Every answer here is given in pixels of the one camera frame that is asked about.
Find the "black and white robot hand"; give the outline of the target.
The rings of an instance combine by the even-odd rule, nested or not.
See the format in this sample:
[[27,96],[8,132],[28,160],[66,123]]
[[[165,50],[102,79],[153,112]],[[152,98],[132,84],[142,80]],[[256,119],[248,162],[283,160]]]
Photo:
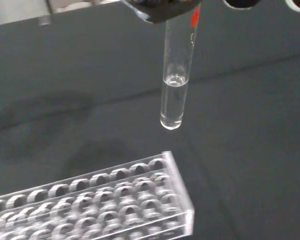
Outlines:
[[122,0],[136,16],[150,24],[159,24],[190,12],[201,0]]

